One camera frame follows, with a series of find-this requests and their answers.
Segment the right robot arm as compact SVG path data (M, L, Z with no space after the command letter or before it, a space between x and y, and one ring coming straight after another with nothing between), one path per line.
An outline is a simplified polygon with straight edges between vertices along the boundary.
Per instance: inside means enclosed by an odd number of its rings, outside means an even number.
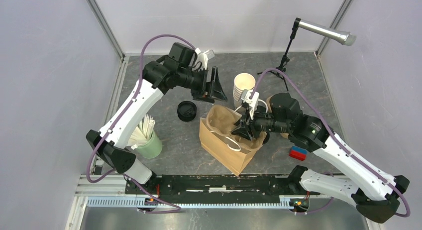
M245 113L235 123L233 135L254 140L263 132L285 133L294 146L324 159L346 176L341 180L298 165L288 176L291 193L305 190L342 200L380 224L398 214L400 204L405 203L403 194L409 179L390 175L369 163L322 118L304 114L290 94L273 95L270 112L258 109L259 95L251 90L243 91L240 102Z

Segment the brown paper bag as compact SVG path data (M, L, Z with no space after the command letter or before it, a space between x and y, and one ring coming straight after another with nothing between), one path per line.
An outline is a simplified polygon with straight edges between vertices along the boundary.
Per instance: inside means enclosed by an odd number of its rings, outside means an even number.
M232 174L239 176L256 152L259 151L230 151L221 140L211 134L205 125L205 118L200 119L199 139L201 146L216 160L223 164Z

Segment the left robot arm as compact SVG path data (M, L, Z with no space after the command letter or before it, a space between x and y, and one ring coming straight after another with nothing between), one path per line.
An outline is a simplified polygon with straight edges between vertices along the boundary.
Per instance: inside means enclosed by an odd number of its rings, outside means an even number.
M194 48L175 42L169 54L147 63L123 106L100 130L89 130L86 140L93 153L111 166L117 173L125 174L137 182L144 194L156 189L154 172L141 163L136 155L127 149L135 127L147 112L174 87L191 91L193 100L214 103L227 101L218 77L218 68L207 69L201 64L194 70L192 60L198 60Z

